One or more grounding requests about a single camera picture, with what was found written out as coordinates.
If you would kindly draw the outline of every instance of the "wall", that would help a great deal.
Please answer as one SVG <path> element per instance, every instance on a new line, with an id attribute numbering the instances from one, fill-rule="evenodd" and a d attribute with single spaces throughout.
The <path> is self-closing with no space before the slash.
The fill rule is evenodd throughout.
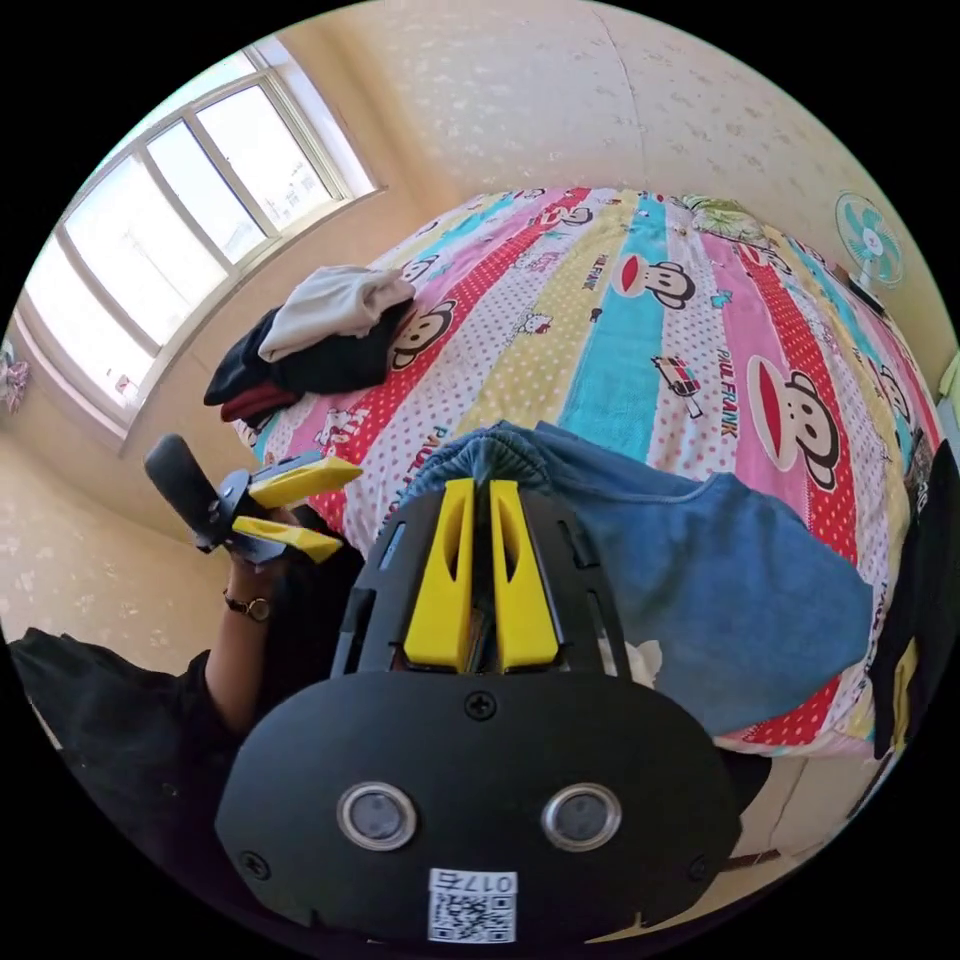
<path id="1" fill-rule="evenodd" d="M 928 383 L 956 350 L 916 244 L 826 127 L 743 63 L 673 27 L 581 0 L 405 0 L 329 15 L 405 164 L 450 207 L 480 193 L 582 184 L 736 197 L 848 262 L 834 205 L 879 204 L 904 245 L 884 300 Z"/>
<path id="2" fill-rule="evenodd" d="M 238 466 L 252 466 L 232 428 L 215 409 L 203 406 L 210 376 L 225 350 L 316 267 L 368 263 L 431 216 L 420 193 L 407 184 L 399 153 L 379 114 L 331 46 L 326 18 L 317 17 L 284 31 L 280 40 L 323 95 L 351 145 L 383 192 L 362 198 L 290 244 L 238 289 L 208 320 L 147 399 L 120 457 L 91 439 L 81 425 L 31 384 L 20 412 L 4 424 L 9 434 L 33 451 L 71 485 L 121 516 L 180 540 L 181 521 L 147 480 L 142 460 L 158 437 L 181 433 L 213 482 Z M 12 336 L 15 346 L 16 336 Z"/>
<path id="3" fill-rule="evenodd" d="M 0 432 L 0 621 L 8 641 L 33 626 L 179 673 L 215 636 L 225 564 L 105 510 Z"/>

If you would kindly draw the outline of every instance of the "bed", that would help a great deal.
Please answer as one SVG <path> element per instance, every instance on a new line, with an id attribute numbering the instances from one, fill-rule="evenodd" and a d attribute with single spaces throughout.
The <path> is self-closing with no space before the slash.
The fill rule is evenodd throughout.
<path id="1" fill-rule="evenodd" d="M 307 395 L 256 437 L 270 464 L 307 450 L 364 467 L 311 500 L 366 553 L 431 452 L 507 419 L 555 423 L 651 466 L 732 471 L 790 504 L 873 589 L 864 660 L 790 713 L 718 739 L 744 753 L 873 753 L 866 666 L 909 520 L 904 475 L 941 431 L 902 337 L 772 227 L 769 247 L 693 227 L 674 198 L 610 188 L 478 196 L 375 266 L 417 311 L 386 382 Z"/>

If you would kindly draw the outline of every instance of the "electric fan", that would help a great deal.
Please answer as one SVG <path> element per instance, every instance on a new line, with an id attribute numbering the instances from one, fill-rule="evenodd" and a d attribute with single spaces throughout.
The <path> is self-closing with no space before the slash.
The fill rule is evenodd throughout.
<path id="1" fill-rule="evenodd" d="M 871 284 L 895 287 L 903 277 L 903 253 L 900 242 L 869 200 L 855 193 L 842 193 L 837 200 L 837 230 L 840 239 L 860 268 L 860 276 L 851 275 L 855 293 L 883 312 Z"/>

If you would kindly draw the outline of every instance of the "qr code label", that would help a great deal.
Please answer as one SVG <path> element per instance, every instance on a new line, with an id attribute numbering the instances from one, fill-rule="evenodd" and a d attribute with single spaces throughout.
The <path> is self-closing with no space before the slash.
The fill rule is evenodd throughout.
<path id="1" fill-rule="evenodd" d="M 428 939 L 438 943 L 513 943 L 517 875 L 430 871 Z"/>

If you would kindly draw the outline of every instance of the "window frame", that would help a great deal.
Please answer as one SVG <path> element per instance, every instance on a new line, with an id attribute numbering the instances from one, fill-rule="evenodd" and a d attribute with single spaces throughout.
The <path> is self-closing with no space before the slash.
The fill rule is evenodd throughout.
<path id="1" fill-rule="evenodd" d="M 101 388 L 73 360 L 69 351 L 59 342 L 44 322 L 25 287 L 21 291 L 14 309 L 13 319 L 23 327 L 33 350 L 39 354 L 38 359 L 52 368 L 54 377 L 63 381 L 68 388 L 67 392 L 75 393 L 77 397 L 82 398 L 86 405 L 93 408 L 89 412 L 95 420 L 100 420 L 102 423 L 105 418 L 109 424 L 109 433 L 116 437 L 126 437 L 144 402 L 163 377 L 171 361 L 180 354 L 187 341 L 197 332 L 203 322 L 221 303 L 228 299 L 239 284 L 291 240 L 309 230 L 319 221 L 326 219 L 345 204 L 357 199 L 319 135 L 307 119 L 305 110 L 287 90 L 279 71 L 267 62 L 257 46 L 245 47 L 238 52 L 244 53 L 250 60 L 253 67 L 251 73 L 229 83 L 221 84 L 202 97 L 195 98 L 176 110 L 165 114 L 129 143 L 124 144 L 84 182 L 58 218 L 50 234 L 50 239 L 58 243 L 70 267 L 91 295 L 106 310 L 120 329 L 132 337 L 141 349 L 151 355 L 150 368 L 144 376 L 143 382 L 139 384 L 136 398 L 132 401 L 126 401 L 119 394 L 114 397 L 112 393 L 108 393 Z M 329 202 L 297 218 L 282 229 L 273 225 L 266 212 L 253 198 L 197 116 L 206 107 L 254 87 L 263 91 L 268 102 L 277 111 L 281 122 L 290 131 L 294 142 L 303 152 L 307 163 L 331 198 Z M 233 263 L 220 250 L 213 238 L 196 221 L 161 173 L 148 149 L 153 140 L 181 122 L 186 125 L 227 187 L 233 192 L 263 233 L 263 240 L 244 254 L 236 263 Z M 224 279 L 194 308 L 165 343 L 155 341 L 117 303 L 94 271 L 83 260 L 66 227 L 71 214 L 80 207 L 106 177 L 129 158 L 134 158 L 142 164 L 143 169 L 159 189 L 164 200 L 225 272 Z M 373 184 L 371 186 L 373 192 L 377 192 L 376 186 Z M 77 398 L 67 397 L 67 401 L 76 404 Z"/>

